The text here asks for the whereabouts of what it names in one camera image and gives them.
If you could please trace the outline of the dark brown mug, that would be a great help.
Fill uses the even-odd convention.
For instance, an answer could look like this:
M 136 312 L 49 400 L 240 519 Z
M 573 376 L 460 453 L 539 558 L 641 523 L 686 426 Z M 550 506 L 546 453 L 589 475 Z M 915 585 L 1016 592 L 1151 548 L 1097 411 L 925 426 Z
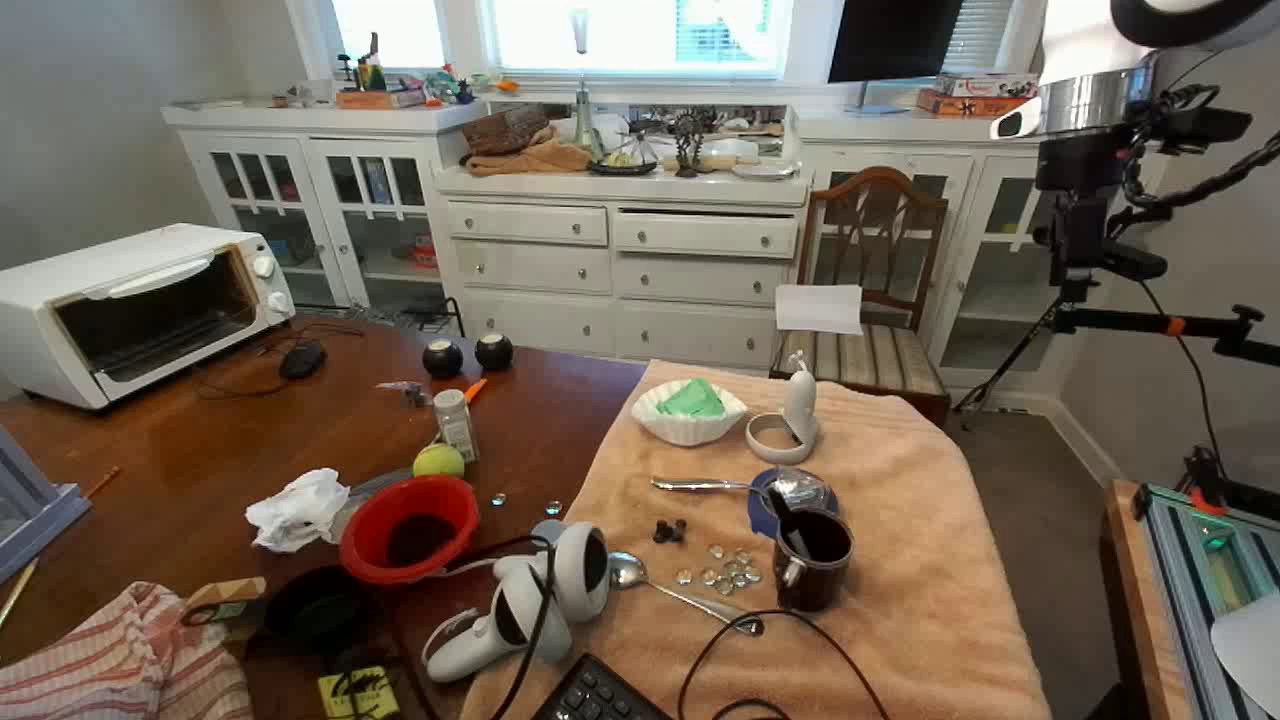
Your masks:
M 778 523 L 771 576 L 792 612 L 829 612 L 850 566 L 850 532 L 829 511 L 792 511 Z

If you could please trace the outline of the small spice jar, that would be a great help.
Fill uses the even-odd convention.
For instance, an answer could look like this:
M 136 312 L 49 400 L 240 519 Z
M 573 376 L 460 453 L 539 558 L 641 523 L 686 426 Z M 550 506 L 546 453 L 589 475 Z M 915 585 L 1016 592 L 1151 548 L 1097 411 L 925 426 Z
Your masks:
M 436 406 L 436 431 L 446 446 L 456 446 L 464 460 L 475 454 L 475 436 L 472 436 L 472 411 L 469 395 L 460 387 L 442 387 L 431 395 Z

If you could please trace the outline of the black round ball left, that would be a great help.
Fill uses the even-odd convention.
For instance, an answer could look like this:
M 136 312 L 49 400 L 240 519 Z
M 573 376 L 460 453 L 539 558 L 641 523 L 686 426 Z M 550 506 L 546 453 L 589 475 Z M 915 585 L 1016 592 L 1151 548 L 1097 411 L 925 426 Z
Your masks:
M 428 341 L 423 343 L 423 370 L 431 378 L 456 378 L 460 369 L 464 369 L 464 354 L 460 354 L 460 347 L 451 341 Z

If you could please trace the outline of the white paper sheet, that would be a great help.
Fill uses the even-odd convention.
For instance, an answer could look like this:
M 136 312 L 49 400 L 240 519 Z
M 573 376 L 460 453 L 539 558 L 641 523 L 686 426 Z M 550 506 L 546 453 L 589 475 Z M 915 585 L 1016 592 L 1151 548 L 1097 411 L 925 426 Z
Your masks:
M 774 287 L 774 323 L 783 333 L 864 333 L 864 287 L 860 282 L 778 282 Z

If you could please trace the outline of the metal spoon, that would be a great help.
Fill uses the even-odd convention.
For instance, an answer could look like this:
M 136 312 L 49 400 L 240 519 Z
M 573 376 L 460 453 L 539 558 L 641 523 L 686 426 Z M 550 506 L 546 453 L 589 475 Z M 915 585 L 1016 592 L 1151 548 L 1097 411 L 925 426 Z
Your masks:
M 633 552 L 610 552 L 610 554 L 608 554 L 608 571 L 610 571 L 610 585 L 616 585 L 616 589 L 641 589 L 641 585 L 647 581 L 643 558 L 633 554 Z M 679 589 L 668 589 L 668 585 L 658 585 L 658 596 L 679 599 L 679 604 L 686 604 L 686 606 L 697 606 L 697 612 L 705 612 L 705 614 L 710 614 L 710 619 L 719 619 L 719 625 L 733 625 L 733 612 L 719 606 L 719 604 L 710 604 L 710 599 L 697 599 L 697 596 L 686 596 L 686 592 L 679 592 Z

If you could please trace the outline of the white vr controller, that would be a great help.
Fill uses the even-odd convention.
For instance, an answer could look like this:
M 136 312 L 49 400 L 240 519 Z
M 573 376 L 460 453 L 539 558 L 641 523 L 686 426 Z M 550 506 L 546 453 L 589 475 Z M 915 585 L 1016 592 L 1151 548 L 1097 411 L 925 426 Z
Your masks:
M 530 650 L 534 659 L 562 659 L 573 628 L 550 599 L 539 558 L 498 558 L 494 592 L 484 614 L 423 655 L 436 684 L 469 680 L 502 655 Z
M 608 606 L 610 558 L 596 523 L 539 519 L 534 536 L 556 552 L 556 599 L 573 625 L 589 625 Z

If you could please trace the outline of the tan towel table cover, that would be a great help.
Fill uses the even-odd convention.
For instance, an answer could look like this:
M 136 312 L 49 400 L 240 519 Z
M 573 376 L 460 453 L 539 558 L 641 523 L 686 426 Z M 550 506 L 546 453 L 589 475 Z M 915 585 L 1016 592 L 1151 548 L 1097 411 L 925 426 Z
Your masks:
M 762 558 L 741 492 L 657 492 L 653 481 L 753 481 L 734 436 L 671 446 L 633 400 L 671 369 L 522 351 L 475 406 L 480 485 L 522 527 L 558 501 L 668 585 L 710 552 Z M 709 614 L 628 589 L 577 643 L 683 720 L 762 694 L 792 720 L 1048 720 L 1016 599 L 961 446 L 895 395 L 816 391 L 811 472 L 840 496 L 850 566 L 811 625 L 771 614 L 723 635 Z

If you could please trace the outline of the yellow green tennis ball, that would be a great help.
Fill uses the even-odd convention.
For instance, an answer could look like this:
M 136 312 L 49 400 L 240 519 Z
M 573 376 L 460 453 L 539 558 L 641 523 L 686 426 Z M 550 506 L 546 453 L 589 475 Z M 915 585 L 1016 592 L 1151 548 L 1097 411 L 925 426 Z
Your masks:
M 410 454 L 410 475 L 464 475 L 464 472 L 469 472 L 469 460 L 446 444 L 423 444 Z

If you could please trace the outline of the red plastic bowl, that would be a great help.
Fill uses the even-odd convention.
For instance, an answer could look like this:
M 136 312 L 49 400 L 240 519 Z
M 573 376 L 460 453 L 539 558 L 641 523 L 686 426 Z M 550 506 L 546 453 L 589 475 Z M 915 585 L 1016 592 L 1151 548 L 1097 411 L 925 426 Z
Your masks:
M 475 527 L 480 503 L 464 481 L 403 481 L 353 511 L 340 566 L 377 589 L 420 585 L 464 554 Z

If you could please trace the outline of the white VR controller lower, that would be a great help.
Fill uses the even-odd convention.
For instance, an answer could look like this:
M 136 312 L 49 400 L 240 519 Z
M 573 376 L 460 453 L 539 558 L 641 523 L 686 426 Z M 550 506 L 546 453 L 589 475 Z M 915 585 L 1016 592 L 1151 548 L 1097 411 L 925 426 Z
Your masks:
M 423 655 L 436 684 L 469 680 L 502 655 L 530 650 L 534 659 L 562 659 L 573 628 L 550 599 L 539 558 L 498 558 L 494 592 L 484 614 Z

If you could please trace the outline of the black computer mouse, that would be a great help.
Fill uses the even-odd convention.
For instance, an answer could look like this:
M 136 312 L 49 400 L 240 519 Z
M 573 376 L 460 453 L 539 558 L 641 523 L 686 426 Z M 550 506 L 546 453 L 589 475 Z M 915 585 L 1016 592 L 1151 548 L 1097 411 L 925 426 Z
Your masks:
M 284 378 L 309 378 L 325 369 L 326 351 L 318 341 L 294 341 L 284 354 L 280 354 L 280 376 Z

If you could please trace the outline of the crumpled white tissue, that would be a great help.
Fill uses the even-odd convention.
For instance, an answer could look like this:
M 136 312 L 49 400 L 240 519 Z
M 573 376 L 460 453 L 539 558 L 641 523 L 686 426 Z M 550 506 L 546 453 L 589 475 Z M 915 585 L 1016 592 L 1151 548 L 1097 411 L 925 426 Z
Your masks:
M 287 481 L 274 496 L 265 496 L 242 506 L 242 519 L 255 527 L 251 543 L 266 552 L 300 552 L 310 539 L 334 543 L 334 516 L 347 503 L 347 485 L 334 466 L 309 466 Z

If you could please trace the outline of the dark monitor screen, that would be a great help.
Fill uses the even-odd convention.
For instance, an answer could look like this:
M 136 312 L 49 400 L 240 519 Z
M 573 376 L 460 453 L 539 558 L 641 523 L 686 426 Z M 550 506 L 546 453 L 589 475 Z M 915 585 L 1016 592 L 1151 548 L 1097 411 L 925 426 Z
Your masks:
M 830 81 L 907 81 L 944 68 L 961 0 L 842 0 Z

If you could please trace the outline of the black bowl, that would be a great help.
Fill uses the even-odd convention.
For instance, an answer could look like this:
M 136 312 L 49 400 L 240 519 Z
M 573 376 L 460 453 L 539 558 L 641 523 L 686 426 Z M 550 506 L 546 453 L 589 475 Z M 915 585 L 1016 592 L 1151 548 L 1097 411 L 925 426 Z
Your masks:
M 334 564 L 280 585 L 265 606 L 265 628 L 303 650 L 340 650 L 359 641 L 368 592 Z

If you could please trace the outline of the striped pink cloth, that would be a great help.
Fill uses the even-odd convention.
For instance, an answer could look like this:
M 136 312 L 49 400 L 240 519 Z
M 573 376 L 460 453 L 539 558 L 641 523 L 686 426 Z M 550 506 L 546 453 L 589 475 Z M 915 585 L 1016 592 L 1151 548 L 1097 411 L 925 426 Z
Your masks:
M 251 720 L 240 659 L 186 604 L 132 581 L 57 643 L 0 668 L 0 720 Z

